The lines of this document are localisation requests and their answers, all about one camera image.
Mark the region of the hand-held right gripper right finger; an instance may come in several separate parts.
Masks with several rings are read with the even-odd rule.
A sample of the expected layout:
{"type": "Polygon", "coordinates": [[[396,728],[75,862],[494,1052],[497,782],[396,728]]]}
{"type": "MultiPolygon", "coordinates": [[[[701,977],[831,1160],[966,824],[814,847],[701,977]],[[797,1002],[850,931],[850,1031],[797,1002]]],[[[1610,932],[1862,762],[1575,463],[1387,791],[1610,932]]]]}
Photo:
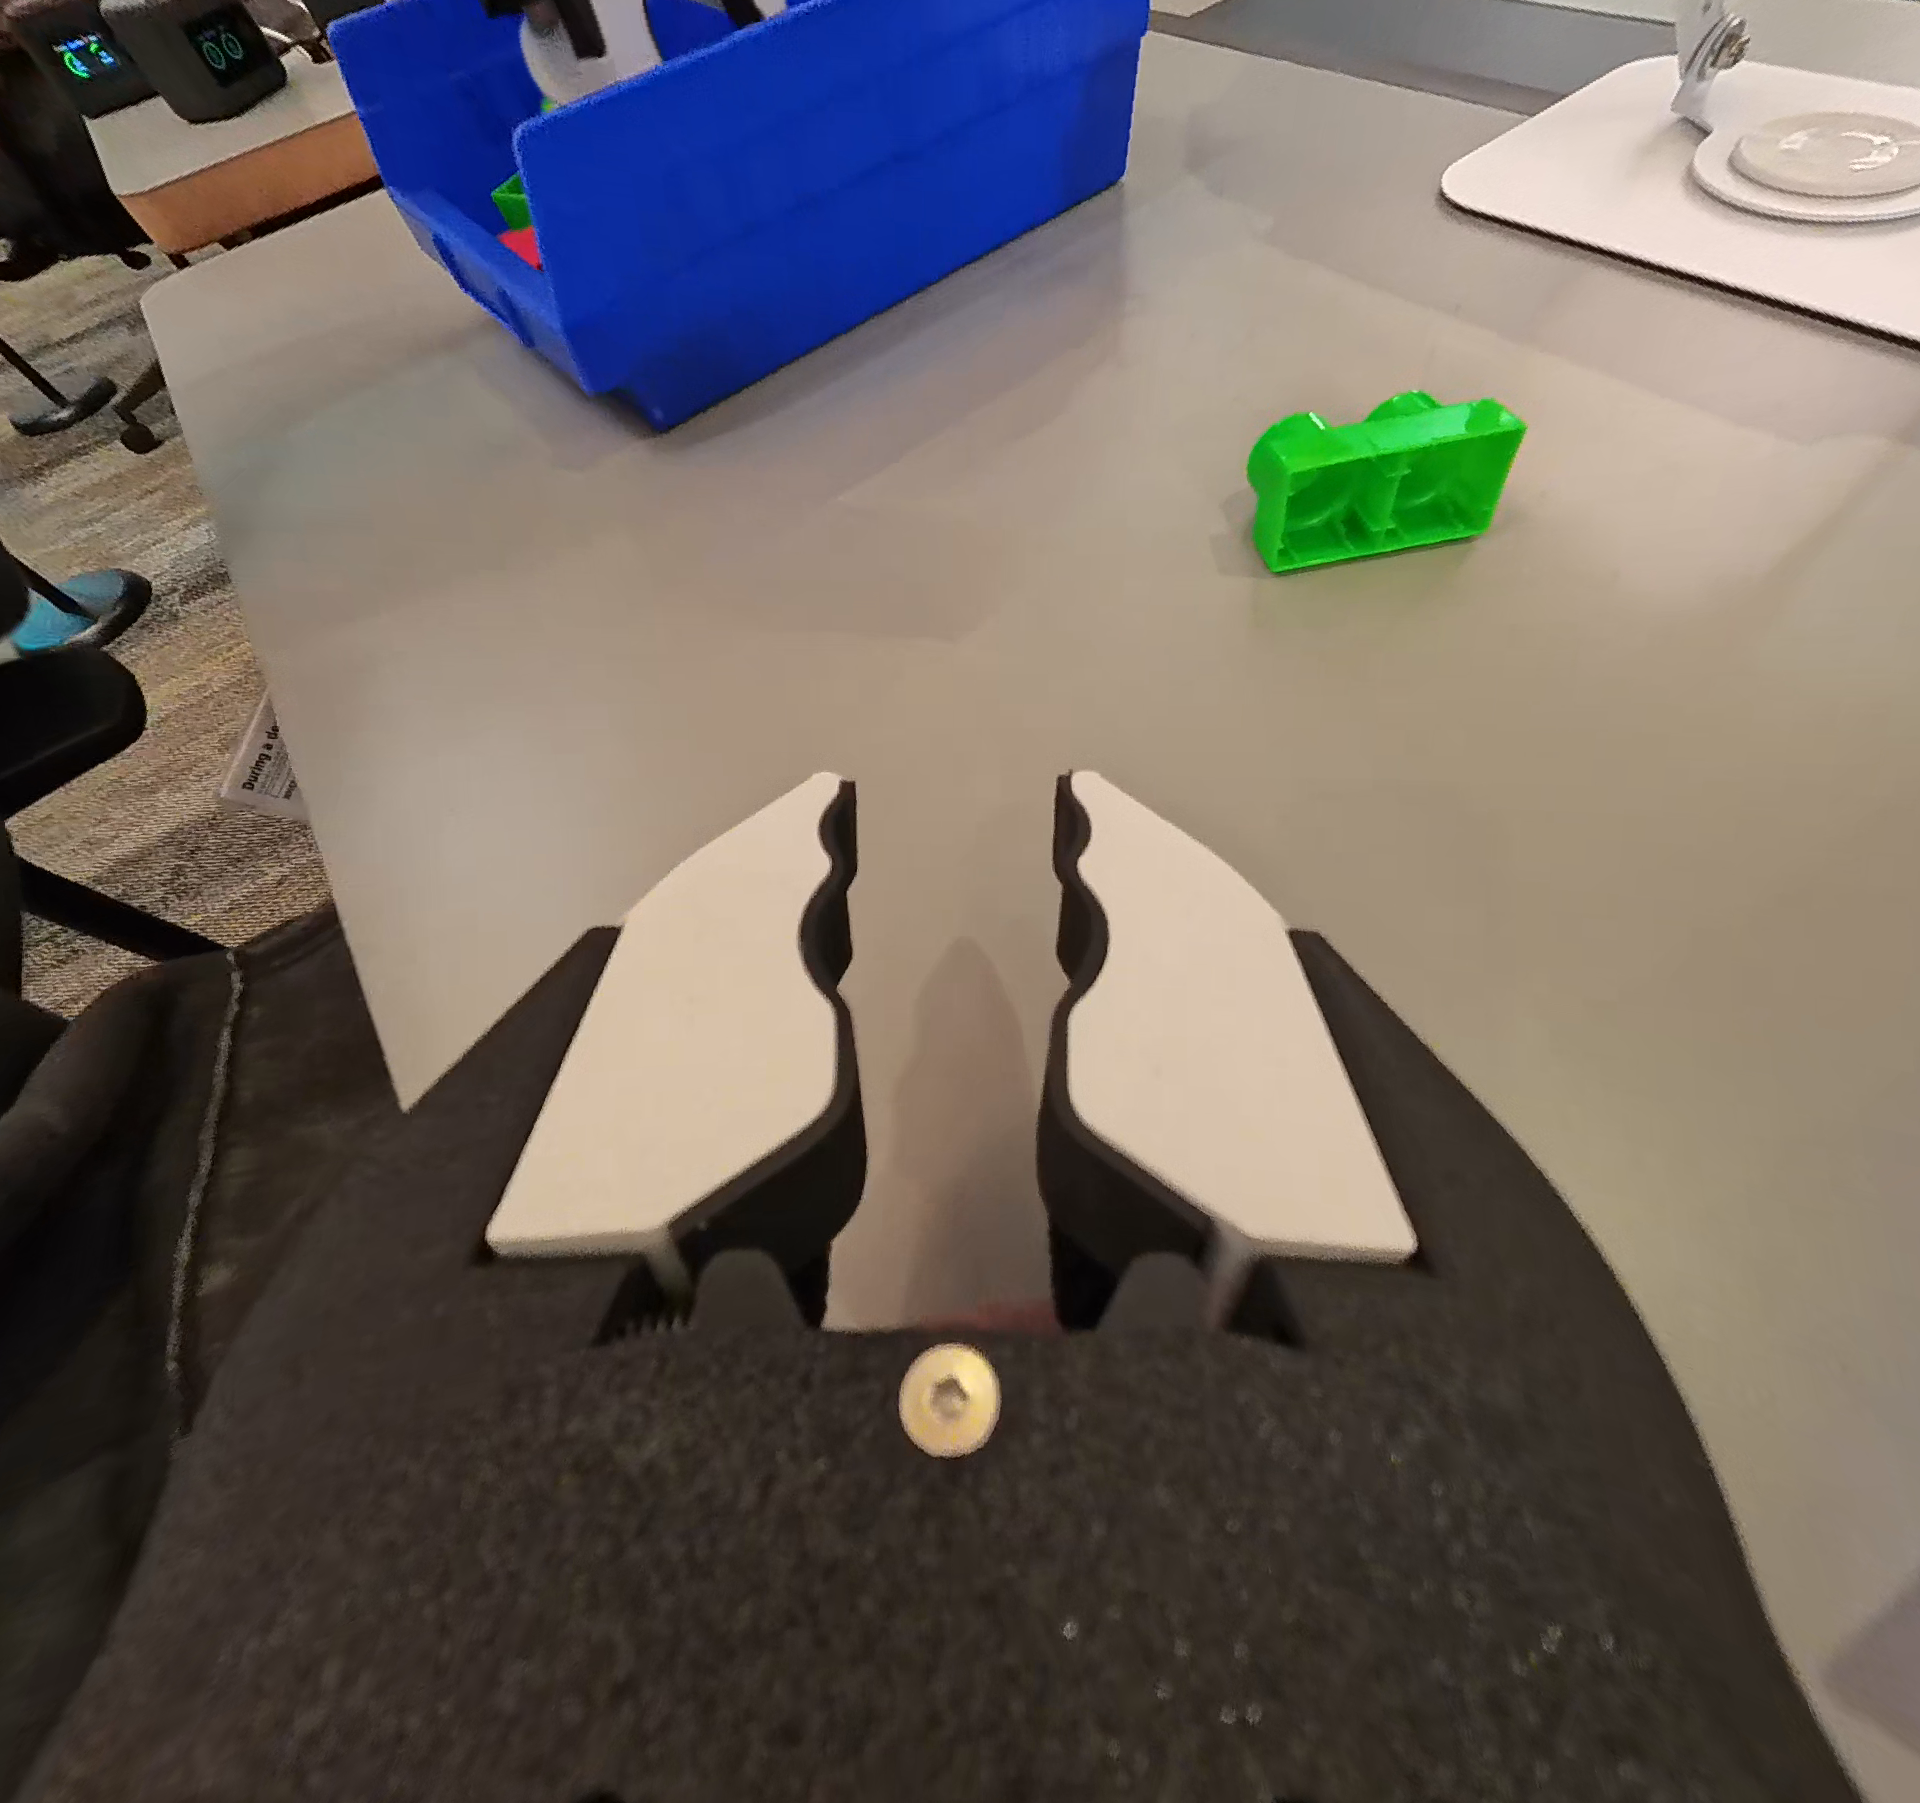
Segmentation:
{"type": "Polygon", "coordinates": [[[1405,1269],[1415,1226],[1280,905],[1095,770],[1056,782],[1062,891],[1037,1190],[1065,1326],[1172,1259],[1230,1326],[1271,1265],[1405,1269]]]}

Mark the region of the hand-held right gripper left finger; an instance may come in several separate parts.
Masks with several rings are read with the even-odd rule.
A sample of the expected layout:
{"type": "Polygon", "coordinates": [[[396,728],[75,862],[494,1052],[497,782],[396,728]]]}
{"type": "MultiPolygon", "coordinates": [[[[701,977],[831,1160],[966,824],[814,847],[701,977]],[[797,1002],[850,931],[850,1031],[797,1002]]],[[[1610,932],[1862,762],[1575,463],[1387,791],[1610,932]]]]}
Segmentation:
{"type": "Polygon", "coordinates": [[[503,1260],[814,1265],[864,1190],[856,783],[817,771],[618,925],[485,1226],[503,1260]]]}

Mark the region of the blue plastic bin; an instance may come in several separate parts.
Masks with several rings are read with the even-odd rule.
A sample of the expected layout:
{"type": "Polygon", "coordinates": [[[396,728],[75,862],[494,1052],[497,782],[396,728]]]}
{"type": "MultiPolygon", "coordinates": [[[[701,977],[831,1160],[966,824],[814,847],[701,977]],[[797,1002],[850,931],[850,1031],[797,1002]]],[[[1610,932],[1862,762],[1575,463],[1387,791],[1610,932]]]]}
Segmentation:
{"type": "Polygon", "coordinates": [[[656,429],[1116,186],[1147,0],[646,0],[665,64],[555,111],[518,22],[390,0],[331,49],[419,250],[656,429]],[[497,245],[521,175],[543,272],[497,245]]]}

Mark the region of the green two-stud toy block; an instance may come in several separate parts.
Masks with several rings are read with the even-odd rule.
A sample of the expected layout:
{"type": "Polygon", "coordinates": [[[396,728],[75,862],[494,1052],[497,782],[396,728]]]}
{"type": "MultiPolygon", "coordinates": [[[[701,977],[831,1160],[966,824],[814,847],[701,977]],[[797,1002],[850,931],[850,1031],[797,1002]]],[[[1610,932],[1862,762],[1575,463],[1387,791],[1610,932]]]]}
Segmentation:
{"type": "Polygon", "coordinates": [[[1251,545],[1272,576],[1472,543],[1491,530],[1527,423],[1499,399],[1382,399],[1356,423],[1300,411],[1247,460],[1251,545]]]}

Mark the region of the grey desk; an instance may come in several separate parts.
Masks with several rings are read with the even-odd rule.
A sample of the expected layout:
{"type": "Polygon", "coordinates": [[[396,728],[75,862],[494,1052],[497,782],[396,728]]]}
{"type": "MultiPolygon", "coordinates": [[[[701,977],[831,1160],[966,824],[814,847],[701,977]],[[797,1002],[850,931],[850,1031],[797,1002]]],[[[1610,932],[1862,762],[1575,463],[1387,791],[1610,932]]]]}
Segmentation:
{"type": "Polygon", "coordinates": [[[1150,0],[1116,192],[653,436],[384,198],[144,309],[399,1104],[859,783],[831,1320],[1043,1293],[1051,783],[1315,926],[1569,1198],[1836,1700],[1918,1579],[1918,351],[1466,219],[1469,52],[1667,0],[1150,0]],[[1499,399],[1472,543],[1272,576],[1287,414],[1499,399]]]}

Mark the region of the grey wooden-edged table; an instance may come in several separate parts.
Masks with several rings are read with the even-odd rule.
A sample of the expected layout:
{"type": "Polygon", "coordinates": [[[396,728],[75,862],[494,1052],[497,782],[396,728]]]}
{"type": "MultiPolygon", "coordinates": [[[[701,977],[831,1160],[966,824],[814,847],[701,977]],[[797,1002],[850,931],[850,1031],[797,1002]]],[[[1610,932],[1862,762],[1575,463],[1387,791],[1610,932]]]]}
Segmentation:
{"type": "Polygon", "coordinates": [[[151,248],[185,257],[378,187],[336,64],[291,52],[288,83],[252,111],[191,126],[160,98],[85,120],[108,187],[151,248]]]}

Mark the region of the printed paper sheet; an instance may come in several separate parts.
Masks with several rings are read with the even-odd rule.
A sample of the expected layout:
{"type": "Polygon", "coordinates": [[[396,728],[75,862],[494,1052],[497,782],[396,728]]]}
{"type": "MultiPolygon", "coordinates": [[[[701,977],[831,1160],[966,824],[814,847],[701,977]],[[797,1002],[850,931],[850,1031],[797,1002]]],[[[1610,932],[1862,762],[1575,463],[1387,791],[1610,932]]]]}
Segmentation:
{"type": "Polygon", "coordinates": [[[291,755],[279,737],[272,698],[263,698],[227,765],[220,795],[251,813],[306,824],[291,755]]]}

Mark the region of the black office chair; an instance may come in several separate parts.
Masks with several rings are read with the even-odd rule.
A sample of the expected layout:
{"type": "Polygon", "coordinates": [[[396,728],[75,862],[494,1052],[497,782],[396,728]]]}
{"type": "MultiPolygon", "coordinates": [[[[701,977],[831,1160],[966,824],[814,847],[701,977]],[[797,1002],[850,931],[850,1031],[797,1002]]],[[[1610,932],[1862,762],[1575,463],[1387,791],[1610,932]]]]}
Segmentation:
{"type": "MultiPolygon", "coordinates": [[[[3,283],[24,283],[62,262],[96,257],[147,272],[151,266],[150,236],[109,192],[83,117],[51,86],[26,52],[6,38],[3,283]]],[[[157,451],[157,436],[144,420],[144,408],[164,391],[157,365],[112,399],[112,385],[105,380],[75,397],[56,391],[12,344],[3,344],[3,365],[44,403],[32,417],[12,420],[21,436],[56,436],[109,408],[127,453],[157,451]]]]}

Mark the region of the teal shoe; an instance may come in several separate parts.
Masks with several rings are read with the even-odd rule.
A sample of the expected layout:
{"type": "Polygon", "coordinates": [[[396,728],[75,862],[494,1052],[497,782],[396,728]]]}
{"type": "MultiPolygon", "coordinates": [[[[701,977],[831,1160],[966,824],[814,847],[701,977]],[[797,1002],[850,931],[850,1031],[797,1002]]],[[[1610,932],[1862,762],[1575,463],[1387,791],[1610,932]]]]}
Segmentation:
{"type": "Polygon", "coordinates": [[[90,570],[62,581],[17,566],[26,585],[26,615],[12,631],[17,655],[51,655],[56,649],[108,646],[126,636],[151,605],[151,585],[133,570],[90,570]]]}

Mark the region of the white stand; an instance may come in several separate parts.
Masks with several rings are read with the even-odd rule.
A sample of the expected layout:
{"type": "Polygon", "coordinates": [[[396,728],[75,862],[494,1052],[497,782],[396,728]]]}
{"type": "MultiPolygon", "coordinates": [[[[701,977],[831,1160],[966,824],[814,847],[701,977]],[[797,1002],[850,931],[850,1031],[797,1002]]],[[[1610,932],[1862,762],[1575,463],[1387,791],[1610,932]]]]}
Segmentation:
{"type": "Polygon", "coordinates": [[[1918,90],[1751,58],[1673,0],[1673,58],[1575,90],[1446,166],[1472,219],[1918,344],[1918,90]]]}

